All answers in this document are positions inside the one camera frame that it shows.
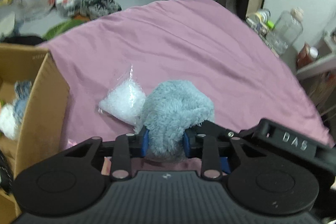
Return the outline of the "clear bag white stuffing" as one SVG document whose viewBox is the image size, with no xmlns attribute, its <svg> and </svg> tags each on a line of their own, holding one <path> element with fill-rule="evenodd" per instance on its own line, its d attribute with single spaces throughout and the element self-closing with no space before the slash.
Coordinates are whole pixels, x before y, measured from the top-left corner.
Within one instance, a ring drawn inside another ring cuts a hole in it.
<svg viewBox="0 0 336 224">
<path fill-rule="evenodd" d="M 134 67 L 129 65 L 111 82 L 105 97 L 99 101 L 98 112 L 135 126 L 146 100 L 146 94 L 134 76 Z"/>
</svg>

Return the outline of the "grey fluffy plush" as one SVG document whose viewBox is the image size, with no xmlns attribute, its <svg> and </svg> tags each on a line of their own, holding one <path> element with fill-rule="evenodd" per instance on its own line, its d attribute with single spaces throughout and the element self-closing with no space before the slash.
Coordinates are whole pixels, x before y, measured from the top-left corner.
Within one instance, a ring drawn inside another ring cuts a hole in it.
<svg viewBox="0 0 336 224">
<path fill-rule="evenodd" d="M 135 133 L 149 130 L 147 158 L 153 161 L 184 160 L 184 131 L 204 121 L 215 121 L 212 100 L 187 80 L 160 83 L 147 97 L 135 124 Z"/>
</svg>

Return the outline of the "blue tissue pack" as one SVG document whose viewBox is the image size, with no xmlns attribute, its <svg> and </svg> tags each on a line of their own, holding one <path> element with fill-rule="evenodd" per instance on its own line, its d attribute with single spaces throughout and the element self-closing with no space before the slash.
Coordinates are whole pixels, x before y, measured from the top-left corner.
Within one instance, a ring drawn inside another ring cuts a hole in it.
<svg viewBox="0 0 336 224">
<path fill-rule="evenodd" d="M 109 157 L 104 157 L 104 163 L 102 165 L 101 174 L 103 176 L 109 176 L 111 170 L 112 162 Z"/>
</svg>

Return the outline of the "white soft ball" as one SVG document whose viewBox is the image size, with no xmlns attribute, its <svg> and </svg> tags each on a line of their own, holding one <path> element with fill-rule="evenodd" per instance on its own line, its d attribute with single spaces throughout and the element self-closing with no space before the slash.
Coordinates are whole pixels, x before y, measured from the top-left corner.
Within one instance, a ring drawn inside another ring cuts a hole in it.
<svg viewBox="0 0 336 224">
<path fill-rule="evenodd" d="M 14 116 L 14 107 L 11 104 L 5 104 L 1 107 L 0 130 L 5 137 L 11 140 L 17 140 L 19 137 L 19 126 Z"/>
</svg>

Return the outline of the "cluttered white desk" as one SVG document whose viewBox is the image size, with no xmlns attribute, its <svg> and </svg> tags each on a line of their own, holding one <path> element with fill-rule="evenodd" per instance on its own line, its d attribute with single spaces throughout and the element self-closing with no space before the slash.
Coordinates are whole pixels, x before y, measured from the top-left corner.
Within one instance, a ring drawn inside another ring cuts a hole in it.
<svg viewBox="0 0 336 224">
<path fill-rule="evenodd" d="M 297 70 L 296 77 L 320 116 L 335 117 L 335 31 L 324 32 L 315 45 L 318 57 Z"/>
</svg>

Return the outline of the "cardboard box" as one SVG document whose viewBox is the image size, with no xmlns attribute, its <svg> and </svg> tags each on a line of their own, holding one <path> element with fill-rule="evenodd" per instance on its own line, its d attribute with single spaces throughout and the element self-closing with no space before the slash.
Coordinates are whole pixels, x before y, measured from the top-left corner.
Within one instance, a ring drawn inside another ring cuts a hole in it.
<svg viewBox="0 0 336 224">
<path fill-rule="evenodd" d="M 17 140 L 1 136 L 1 152 L 14 176 L 58 153 L 70 88 L 46 48 L 1 44 L 1 99 L 15 98 L 17 81 L 32 90 Z"/>
</svg>

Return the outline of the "clear plastic jug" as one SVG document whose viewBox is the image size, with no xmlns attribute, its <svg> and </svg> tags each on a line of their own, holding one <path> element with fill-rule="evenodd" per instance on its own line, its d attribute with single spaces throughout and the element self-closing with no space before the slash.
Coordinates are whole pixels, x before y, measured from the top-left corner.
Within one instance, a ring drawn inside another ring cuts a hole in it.
<svg viewBox="0 0 336 224">
<path fill-rule="evenodd" d="M 283 11 L 267 34 L 266 40 L 281 56 L 303 33 L 303 10 L 299 7 Z"/>
</svg>

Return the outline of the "pink bed sheet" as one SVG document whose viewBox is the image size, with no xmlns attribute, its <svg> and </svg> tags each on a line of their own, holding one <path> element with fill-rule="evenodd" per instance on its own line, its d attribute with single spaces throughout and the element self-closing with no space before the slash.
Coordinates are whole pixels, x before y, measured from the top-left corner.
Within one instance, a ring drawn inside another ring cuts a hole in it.
<svg viewBox="0 0 336 224">
<path fill-rule="evenodd" d="M 157 1 L 82 24 L 43 47 L 70 87 L 62 145 L 114 140 L 130 127 L 98 102 L 130 68 L 146 93 L 189 80 L 215 106 L 218 125 L 240 131 L 268 118 L 334 145 L 288 66 L 237 16 L 212 0 Z"/>
</svg>

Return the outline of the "grey denim plush toy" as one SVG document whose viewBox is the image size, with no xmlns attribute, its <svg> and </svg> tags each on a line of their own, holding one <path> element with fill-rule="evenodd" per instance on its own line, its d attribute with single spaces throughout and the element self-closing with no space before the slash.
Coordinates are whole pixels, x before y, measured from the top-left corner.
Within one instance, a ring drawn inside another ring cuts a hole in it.
<svg viewBox="0 0 336 224">
<path fill-rule="evenodd" d="M 14 85 L 13 116 L 17 126 L 22 123 L 31 88 L 31 81 L 17 81 Z"/>
</svg>

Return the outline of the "green cartoon floor mat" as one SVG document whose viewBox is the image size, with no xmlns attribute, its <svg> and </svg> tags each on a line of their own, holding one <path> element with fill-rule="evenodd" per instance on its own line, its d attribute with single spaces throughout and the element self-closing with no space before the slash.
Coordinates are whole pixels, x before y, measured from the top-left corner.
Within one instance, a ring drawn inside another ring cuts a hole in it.
<svg viewBox="0 0 336 224">
<path fill-rule="evenodd" d="M 81 19 L 70 19 L 67 20 L 65 22 L 61 22 L 60 24 L 53 26 L 52 28 L 50 28 L 43 36 L 42 38 L 45 41 L 51 40 L 53 38 L 55 38 L 56 36 L 59 36 L 61 34 L 63 34 L 64 32 L 69 31 L 72 28 L 75 28 L 79 25 L 82 25 L 86 23 L 85 20 L 81 20 Z"/>
</svg>

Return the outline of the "grey sneaker right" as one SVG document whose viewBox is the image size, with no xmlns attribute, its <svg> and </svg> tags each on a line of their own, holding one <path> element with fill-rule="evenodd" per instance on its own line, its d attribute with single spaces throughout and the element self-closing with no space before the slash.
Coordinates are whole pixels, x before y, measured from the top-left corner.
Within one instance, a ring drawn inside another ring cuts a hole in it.
<svg viewBox="0 0 336 224">
<path fill-rule="evenodd" d="M 111 12 L 121 11 L 121 6 L 115 0 L 101 0 L 103 5 Z"/>
</svg>

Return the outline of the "black clothes on floor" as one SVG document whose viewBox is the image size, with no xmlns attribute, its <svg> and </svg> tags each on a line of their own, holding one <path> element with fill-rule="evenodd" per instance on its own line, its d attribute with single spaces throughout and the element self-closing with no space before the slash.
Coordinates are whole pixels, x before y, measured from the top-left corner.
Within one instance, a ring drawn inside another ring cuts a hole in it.
<svg viewBox="0 0 336 224">
<path fill-rule="evenodd" d="M 5 37 L 1 39 L 1 43 L 24 45 L 24 46 L 36 46 L 45 41 L 46 41 L 45 39 L 35 35 L 25 35 L 25 36 L 18 35 L 18 36 Z"/>
</svg>

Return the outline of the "small clear plastic bag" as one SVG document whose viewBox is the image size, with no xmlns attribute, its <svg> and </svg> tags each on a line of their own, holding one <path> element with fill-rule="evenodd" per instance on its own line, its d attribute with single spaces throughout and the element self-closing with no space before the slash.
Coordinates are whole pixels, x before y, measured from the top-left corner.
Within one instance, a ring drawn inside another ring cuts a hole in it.
<svg viewBox="0 0 336 224">
<path fill-rule="evenodd" d="M 81 0 L 62 0 L 59 5 L 59 12 L 65 18 L 71 18 L 80 11 Z"/>
</svg>

